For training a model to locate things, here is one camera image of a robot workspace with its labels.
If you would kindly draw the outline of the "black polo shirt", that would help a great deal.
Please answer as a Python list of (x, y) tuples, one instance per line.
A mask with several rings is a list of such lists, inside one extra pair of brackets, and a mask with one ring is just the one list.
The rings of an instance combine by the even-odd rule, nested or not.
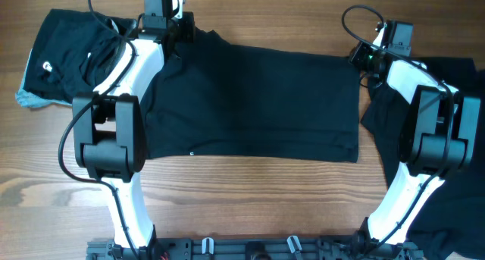
[(150, 158), (357, 161), (359, 73), (347, 59), (235, 45), (202, 30), (175, 49), (141, 101)]

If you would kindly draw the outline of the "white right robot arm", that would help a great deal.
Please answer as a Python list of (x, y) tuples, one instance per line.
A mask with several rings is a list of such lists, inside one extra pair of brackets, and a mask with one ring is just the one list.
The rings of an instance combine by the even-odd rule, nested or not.
[(411, 60), (359, 43), (350, 63), (371, 103), (388, 190), (352, 238), (366, 258), (413, 242), (429, 259), (484, 254), (484, 73), (470, 58)]

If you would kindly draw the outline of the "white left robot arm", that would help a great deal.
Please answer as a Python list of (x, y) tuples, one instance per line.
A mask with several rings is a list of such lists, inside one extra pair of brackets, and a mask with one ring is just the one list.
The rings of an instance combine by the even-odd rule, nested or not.
[(147, 159), (140, 101), (154, 76), (174, 54), (177, 42), (192, 42), (196, 29), (191, 12), (176, 14), (164, 25), (161, 17), (142, 18), (142, 29), (131, 27), (116, 54), (116, 65), (93, 92), (73, 100), (77, 164), (86, 169), (87, 183), (102, 186), (115, 235), (105, 244), (109, 259), (163, 259), (155, 225), (146, 209), (140, 171)]

